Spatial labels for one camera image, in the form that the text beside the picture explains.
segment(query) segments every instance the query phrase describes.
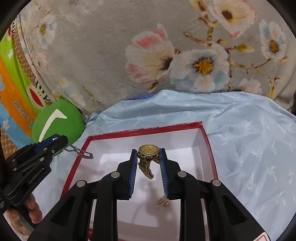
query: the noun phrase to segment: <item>watch face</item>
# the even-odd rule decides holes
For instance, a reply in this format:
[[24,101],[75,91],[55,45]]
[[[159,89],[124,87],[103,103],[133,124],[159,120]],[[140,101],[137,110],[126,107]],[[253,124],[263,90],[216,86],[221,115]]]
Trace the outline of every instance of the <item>watch face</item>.
[[159,153],[159,148],[155,145],[143,145],[140,146],[139,152],[145,155],[153,156]]

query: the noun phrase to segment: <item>metal screw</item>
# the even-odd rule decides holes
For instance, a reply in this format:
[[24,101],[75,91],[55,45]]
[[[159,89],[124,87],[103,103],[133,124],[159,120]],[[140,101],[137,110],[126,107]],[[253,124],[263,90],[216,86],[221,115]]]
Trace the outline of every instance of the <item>metal screw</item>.
[[184,171],[179,171],[179,172],[178,172],[178,176],[179,176],[179,177],[186,177],[186,176],[187,176],[187,173],[184,172]]
[[76,185],[77,185],[79,188],[81,188],[81,187],[83,187],[83,186],[85,185],[85,181],[80,180],[80,181],[78,181],[78,182],[76,183]]
[[111,177],[113,177],[113,178],[117,178],[119,176],[120,176],[120,173],[119,172],[112,172],[111,173]]
[[212,181],[212,184],[215,186],[215,187],[219,187],[221,186],[221,182],[219,180],[213,180]]

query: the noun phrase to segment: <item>blue fabric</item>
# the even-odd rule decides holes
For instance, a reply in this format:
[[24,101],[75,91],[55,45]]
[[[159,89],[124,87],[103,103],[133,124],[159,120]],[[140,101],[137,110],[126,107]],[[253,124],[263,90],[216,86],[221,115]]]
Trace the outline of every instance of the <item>blue fabric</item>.
[[[194,121],[203,121],[219,179],[275,241],[296,211],[296,117],[269,98],[165,90],[94,113],[74,145],[81,148],[89,135]],[[59,200],[75,158],[65,151],[54,157],[52,172],[35,190],[44,214]]]

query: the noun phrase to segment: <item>gold watch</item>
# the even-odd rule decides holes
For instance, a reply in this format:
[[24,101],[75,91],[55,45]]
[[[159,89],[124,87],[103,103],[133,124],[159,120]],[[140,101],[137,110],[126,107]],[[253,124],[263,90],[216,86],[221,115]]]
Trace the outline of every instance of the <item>gold watch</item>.
[[150,170],[150,163],[151,161],[154,161],[159,164],[159,152],[159,147],[155,145],[143,145],[140,146],[137,153],[137,156],[140,159],[140,162],[138,163],[139,168],[149,179],[154,177]]

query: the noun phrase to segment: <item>pink flower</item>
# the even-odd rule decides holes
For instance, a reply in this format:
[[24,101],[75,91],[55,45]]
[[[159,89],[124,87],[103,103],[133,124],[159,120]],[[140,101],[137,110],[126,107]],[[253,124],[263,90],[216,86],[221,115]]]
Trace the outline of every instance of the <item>pink flower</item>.
[[132,43],[126,48],[126,72],[134,82],[148,83],[168,74],[175,48],[162,25],[138,34]]
[[213,0],[213,3],[209,7],[213,17],[232,38],[241,36],[256,21],[256,11],[246,0]]

